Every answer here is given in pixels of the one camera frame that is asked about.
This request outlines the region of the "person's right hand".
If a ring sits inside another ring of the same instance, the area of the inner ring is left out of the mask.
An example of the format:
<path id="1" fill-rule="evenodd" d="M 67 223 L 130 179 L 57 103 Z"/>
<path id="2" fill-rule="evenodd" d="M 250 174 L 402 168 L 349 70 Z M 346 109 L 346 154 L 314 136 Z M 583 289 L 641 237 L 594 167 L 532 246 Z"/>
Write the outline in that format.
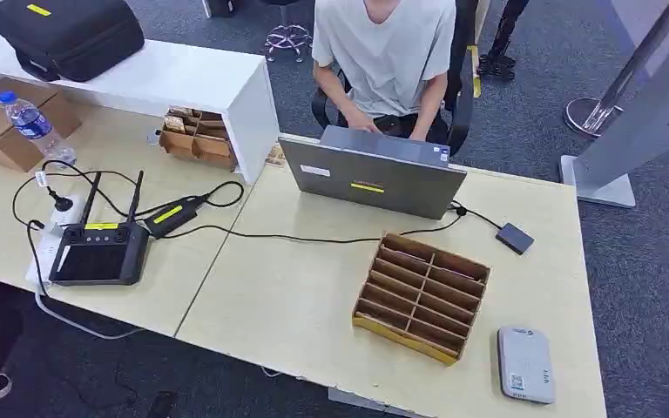
<path id="1" fill-rule="evenodd" d="M 344 113 L 343 116 L 350 129 L 381 133 L 380 129 L 375 125 L 374 120 L 357 109 L 352 112 Z"/>

